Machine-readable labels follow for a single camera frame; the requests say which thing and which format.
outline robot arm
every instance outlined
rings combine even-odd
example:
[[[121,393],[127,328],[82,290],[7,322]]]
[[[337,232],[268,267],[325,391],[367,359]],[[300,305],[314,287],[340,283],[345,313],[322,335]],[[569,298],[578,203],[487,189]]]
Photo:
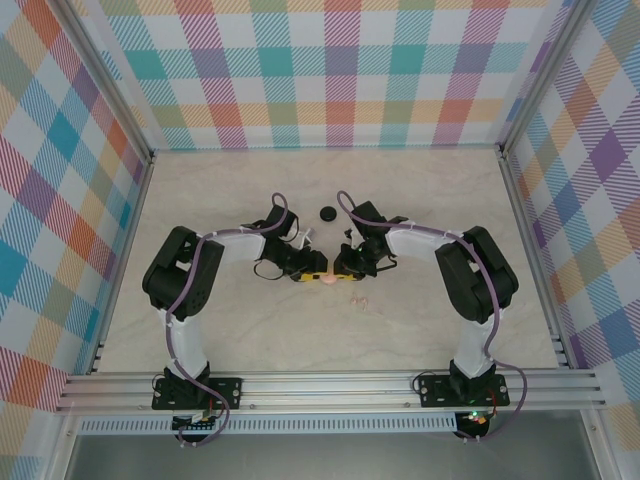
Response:
[[[245,225],[244,228],[250,230],[274,225],[283,213],[282,207],[276,205],[266,220]],[[168,333],[171,335],[175,358],[190,377],[203,383],[209,376],[209,363],[202,349],[197,316],[209,299],[221,265],[241,260],[268,260],[294,281],[327,271],[326,257],[311,250],[310,230],[301,234],[299,228],[293,229],[294,223],[298,225],[298,219],[289,211],[281,227],[276,230],[262,234],[247,231],[217,235],[203,244],[193,283],[173,312]],[[174,228],[144,276],[142,288],[157,309],[163,326],[166,324],[167,309],[184,288],[188,267],[200,237],[188,228]],[[293,240],[300,248],[288,243]],[[172,396],[179,398],[181,405],[200,404],[206,395],[185,379],[173,361],[165,368],[164,375],[171,384]]]
[[[355,207],[353,213],[372,222],[410,225],[405,217],[395,217],[387,222],[371,202]],[[518,280],[500,249],[482,227],[452,233],[471,244],[487,268],[503,315],[518,290]],[[471,400],[478,391],[483,391],[495,372],[493,360],[484,353],[484,345],[494,325],[493,307],[488,286],[468,252],[452,238],[400,227],[355,223],[347,236],[352,243],[342,245],[334,272],[354,280],[367,275],[375,277],[383,270],[378,269],[377,264],[385,257],[437,262],[449,299],[466,320],[462,323],[458,349],[450,364],[450,385],[461,402]]]

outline marble-pattern surface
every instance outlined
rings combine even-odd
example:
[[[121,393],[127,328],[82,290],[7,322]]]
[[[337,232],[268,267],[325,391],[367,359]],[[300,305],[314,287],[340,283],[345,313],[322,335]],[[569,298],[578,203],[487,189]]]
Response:
[[[349,220],[339,189],[381,214],[442,229],[486,227],[520,280],[494,342],[496,358],[523,367],[557,366],[502,177],[490,149],[297,150],[162,153],[144,205],[100,371],[159,371],[168,360],[163,329],[142,292],[144,272],[176,225],[199,232],[265,218],[280,191],[316,230],[330,264]],[[200,315],[212,370],[378,370],[445,368],[463,321],[435,262],[400,259],[362,282],[262,280],[252,262],[218,273]],[[276,273],[269,265],[264,275]]]

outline plaid wall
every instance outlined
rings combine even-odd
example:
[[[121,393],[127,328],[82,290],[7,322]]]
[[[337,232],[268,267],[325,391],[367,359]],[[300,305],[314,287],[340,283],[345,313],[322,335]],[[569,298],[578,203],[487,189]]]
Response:
[[[143,164],[45,0],[0,0],[0,478],[89,353]]]
[[[640,472],[640,0],[601,0],[511,152],[581,367]]]
[[[527,96],[529,95],[529,92],[533,88],[533,85],[535,84],[538,78],[540,67],[542,67],[543,62],[546,60],[547,55],[551,51],[551,46],[553,45],[553,42],[555,42],[556,38],[558,37],[558,34],[562,30],[562,27],[564,26],[565,22],[569,18],[569,14],[571,13],[571,8],[575,3],[576,3],[576,0],[563,0],[562,6],[560,7],[560,10],[558,10],[558,13],[556,14],[556,18],[553,20],[553,24],[551,25],[551,28],[549,29],[549,32],[547,33],[547,36],[545,37],[544,42],[542,43],[542,47],[540,47],[540,50],[536,55],[536,59],[533,61],[533,63],[531,64],[531,67],[529,68],[529,72],[527,73],[527,77],[525,81],[522,83],[522,86],[518,91],[518,96],[516,97],[515,102],[513,102],[513,105],[509,110],[509,115],[507,116],[507,120],[504,122],[504,125],[502,126],[502,130],[500,130],[500,134],[498,135],[498,139],[496,140],[496,143],[500,143],[500,144],[504,143],[507,137],[507,134],[511,129],[511,126],[513,125],[513,120],[516,118],[516,115],[520,111],[522,102],[524,101],[525,98],[527,98]]]
[[[97,1],[74,0],[150,141],[171,149],[493,144],[562,3],[99,0],[100,23]]]

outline aluminum frame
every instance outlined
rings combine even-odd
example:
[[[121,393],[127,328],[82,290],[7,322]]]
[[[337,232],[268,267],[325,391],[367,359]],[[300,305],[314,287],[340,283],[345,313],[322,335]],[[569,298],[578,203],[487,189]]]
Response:
[[[565,364],[567,367],[577,368],[578,361],[571,347],[569,334],[566,331],[564,323],[561,321],[562,317],[560,316],[560,310],[555,301],[551,286],[546,280],[542,256],[540,254],[540,250],[536,246],[535,235],[531,229],[531,225],[527,221],[524,210],[524,198],[522,197],[520,190],[516,187],[517,180],[513,173],[513,169],[509,163],[508,156],[505,155],[505,152],[500,147],[496,147],[496,157],[498,159],[498,164],[500,165],[509,201],[511,202],[511,208],[513,209],[513,214],[516,217],[516,223],[520,230],[520,236],[525,247],[525,253],[529,261],[531,273],[533,275],[536,288],[538,289],[538,296],[540,297],[542,310],[545,314],[547,324],[549,325],[551,339],[554,341],[556,354],[561,352],[565,356]],[[602,478],[606,478],[607,480],[622,480],[623,477],[613,454],[613,447],[609,440],[609,436],[606,433],[602,411],[585,409],[581,410],[581,414],[582,423],[585,427],[585,431],[587,432],[587,437],[591,445],[591,451],[593,452],[594,459],[598,465]]]
[[[151,184],[151,177],[153,175],[154,167],[154,163],[148,163],[144,165],[142,181],[140,182],[140,193],[138,194],[138,199],[136,200],[136,205],[133,209],[131,223],[129,224],[129,229],[126,233],[124,245],[122,247],[122,253],[120,254],[120,261],[118,262],[116,272],[113,277],[113,285],[111,287],[111,291],[109,292],[109,299],[107,300],[105,311],[102,315],[102,320],[98,326],[98,335],[95,336],[95,338],[89,345],[89,351],[92,352],[92,355],[85,359],[82,366],[82,371],[86,373],[90,373],[93,371],[94,362],[96,357],[98,356],[98,351],[104,346],[104,340],[107,338],[107,334],[109,333],[109,327],[111,326],[113,312],[116,308],[116,301],[118,299],[118,294],[120,293],[120,287],[122,287],[124,272],[127,267],[127,262],[129,261],[129,255],[131,254],[133,240],[136,236],[138,223],[140,222],[140,216],[142,215],[144,201],[147,197],[147,192],[149,191],[149,185]]]
[[[597,410],[605,398],[590,370],[529,369],[526,410]],[[469,407],[422,408],[410,382],[419,371],[328,373],[212,373],[241,377],[242,401],[232,415],[251,413],[394,413],[465,412]],[[435,371],[446,374],[446,371]],[[522,395],[517,372],[501,370],[507,381],[513,410]],[[60,415],[144,415],[151,409],[154,374],[93,374],[69,377],[58,403]],[[173,413],[190,413],[185,411]]]
[[[555,42],[551,46],[547,57],[544,59],[533,87],[524,99],[520,110],[513,120],[511,128],[507,133],[503,147],[507,153],[518,143],[527,129],[529,122],[533,118],[540,102],[544,98],[549,86],[553,83],[562,68],[571,47],[575,43],[582,27],[587,23],[591,13],[598,5],[599,0],[576,0],[573,9],[569,13],[567,20],[558,34]]]
[[[131,139],[131,143],[138,155],[144,158],[147,163],[152,163],[153,148],[145,138],[144,133],[142,133],[137,120],[122,93],[120,93],[100,52],[91,41],[75,8],[69,4],[69,0],[49,0],[47,3],[58,18],[60,25],[64,27],[64,31],[71,39],[71,43],[78,50],[82,62],[86,65],[87,70],[96,82],[98,90],[103,93],[104,98],[124,128],[127,136]]]

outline base mounting plate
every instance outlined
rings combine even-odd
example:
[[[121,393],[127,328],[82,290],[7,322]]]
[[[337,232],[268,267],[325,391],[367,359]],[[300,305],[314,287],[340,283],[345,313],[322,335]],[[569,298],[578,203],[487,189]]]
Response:
[[[497,407],[506,407],[511,403],[503,375],[493,375],[489,380],[485,394],[467,403],[460,402],[456,393],[449,386],[449,375],[420,375],[415,384],[420,392],[420,406],[423,408],[469,406],[473,409],[475,407],[492,407],[494,402]]]
[[[155,394],[151,402],[153,410],[207,410],[210,407],[210,397],[206,396],[199,404],[183,404],[174,401],[170,395],[163,394],[167,392],[168,380],[166,378],[158,378],[155,382]],[[206,385],[218,392],[224,397],[229,404],[231,410],[240,408],[240,398],[242,396],[242,379],[241,378],[214,378],[207,379]],[[213,399],[214,410],[220,410],[222,402]]]

